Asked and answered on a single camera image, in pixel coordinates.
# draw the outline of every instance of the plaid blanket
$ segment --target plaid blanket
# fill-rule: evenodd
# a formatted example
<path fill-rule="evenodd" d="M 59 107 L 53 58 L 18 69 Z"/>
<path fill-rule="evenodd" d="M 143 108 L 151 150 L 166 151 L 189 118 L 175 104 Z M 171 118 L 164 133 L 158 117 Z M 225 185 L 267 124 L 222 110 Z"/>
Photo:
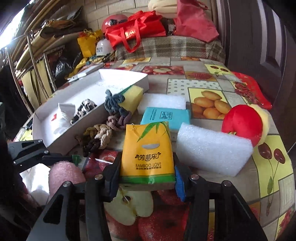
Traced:
<path fill-rule="evenodd" d="M 134 46 L 136 40 L 129 40 L 128 43 Z M 219 40 L 206 43 L 183 36 L 143 38 L 139 48 L 133 53 L 127 52 L 123 44 L 119 44 L 115 55 L 117 60 L 143 57 L 197 57 L 225 63 L 225 52 Z"/>

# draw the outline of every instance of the blue package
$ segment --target blue package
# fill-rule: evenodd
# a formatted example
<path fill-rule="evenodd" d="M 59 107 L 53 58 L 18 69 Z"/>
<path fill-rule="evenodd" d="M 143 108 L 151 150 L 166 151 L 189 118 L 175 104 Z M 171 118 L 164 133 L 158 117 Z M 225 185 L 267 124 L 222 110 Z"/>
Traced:
<path fill-rule="evenodd" d="M 183 122 L 190 124 L 190 111 L 147 107 L 141 120 L 141 125 L 160 121 L 168 121 L 170 130 L 178 131 Z"/>

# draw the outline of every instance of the pink fuzzy object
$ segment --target pink fuzzy object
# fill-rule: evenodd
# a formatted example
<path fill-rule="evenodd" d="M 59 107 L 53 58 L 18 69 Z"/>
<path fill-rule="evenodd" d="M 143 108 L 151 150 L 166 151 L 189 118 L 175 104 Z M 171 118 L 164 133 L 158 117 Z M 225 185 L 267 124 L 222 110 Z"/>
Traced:
<path fill-rule="evenodd" d="M 56 193 L 59 187 L 65 182 L 71 181 L 73 184 L 85 182 L 82 171 L 73 163 L 60 161 L 53 165 L 48 175 L 50 198 Z"/>

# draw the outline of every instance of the white cardboard box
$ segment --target white cardboard box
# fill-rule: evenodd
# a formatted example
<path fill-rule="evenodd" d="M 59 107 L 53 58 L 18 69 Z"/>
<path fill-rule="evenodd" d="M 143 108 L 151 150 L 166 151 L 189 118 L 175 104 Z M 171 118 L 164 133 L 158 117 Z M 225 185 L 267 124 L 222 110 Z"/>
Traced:
<path fill-rule="evenodd" d="M 105 123 L 108 112 L 104 102 L 106 90 L 117 94 L 131 85 L 137 85 L 146 92 L 149 89 L 147 74 L 117 69 L 99 69 L 72 83 L 42 104 L 33 114 L 33 139 L 42 139 L 52 153 L 66 155 L 78 142 L 75 135 L 81 135 L 86 128 Z M 97 105 L 91 112 L 75 122 L 62 135 L 54 134 L 52 119 L 57 112 L 58 103 L 71 103 L 77 108 L 82 101 L 90 99 Z"/>

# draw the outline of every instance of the red helmet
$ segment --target red helmet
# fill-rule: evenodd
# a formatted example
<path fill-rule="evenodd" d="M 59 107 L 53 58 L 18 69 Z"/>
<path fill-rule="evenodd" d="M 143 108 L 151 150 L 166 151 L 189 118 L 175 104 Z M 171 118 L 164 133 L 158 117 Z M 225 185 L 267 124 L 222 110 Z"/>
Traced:
<path fill-rule="evenodd" d="M 114 14 L 114 15 L 110 15 L 110 16 L 108 16 L 104 21 L 103 21 L 103 24 L 102 24 L 102 31 L 103 31 L 103 33 L 105 33 L 106 32 L 106 29 L 108 28 L 108 27 L 110 27 L 111 25 L 116 25 L 116 24 L 118 24 L 120 21 L 122 21 L 122 20 L 127 20 L 128 19 L 128 17 L 127 16 L 125 16 L 125 15 L 123 15 L 123 14 Z"/>

